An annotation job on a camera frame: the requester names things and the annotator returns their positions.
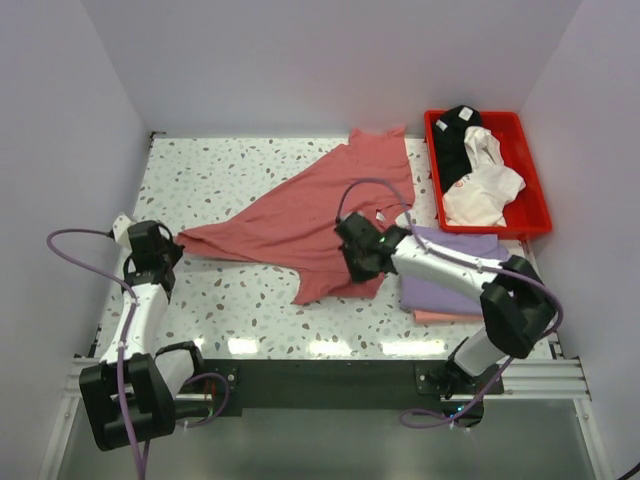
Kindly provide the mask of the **red pink t shirt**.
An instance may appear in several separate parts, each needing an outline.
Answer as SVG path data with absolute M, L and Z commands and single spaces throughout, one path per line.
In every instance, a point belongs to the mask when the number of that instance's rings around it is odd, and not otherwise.
M 355 129 L 349 140 L 272 189 L 228 221 L 187 229 L 176 237 L 189 254 L 293 269 L 294 304 L 328 296 L 376 296 L 381 278 L 352 282 L 340 239 L 338 212 L 358 211 L 385 229 L 415 201 L 405 130 Z

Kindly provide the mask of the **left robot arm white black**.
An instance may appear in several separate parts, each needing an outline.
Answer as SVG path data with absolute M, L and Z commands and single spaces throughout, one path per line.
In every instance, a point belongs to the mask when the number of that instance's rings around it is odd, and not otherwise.
M 156 344 L 184 248 L 164 224 L 124 214 L 115 220 L 110 236 L 129 251 L 123 264 L 123 309 L 110 346 L 79 378 L 94 440 L 102 451 L 129 444 L 126 418 L 139 441 L 171 434 L 182 418 L 176 397 L 204 368 L 194 342 Z

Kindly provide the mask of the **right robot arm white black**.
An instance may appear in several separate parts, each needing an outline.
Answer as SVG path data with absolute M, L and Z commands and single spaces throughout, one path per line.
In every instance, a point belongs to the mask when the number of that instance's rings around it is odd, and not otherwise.
M 484 326 L 449 355 L 442 380 L 470 383 L 504 358 L 526 358 L 562 319 L 559 301 L 523 257 L 472 256 L 396 225 L 380 231 L 358 213 L 338 218 L 335 233 L 353 282 L 382 274 L 413 277 L 480 306 Z

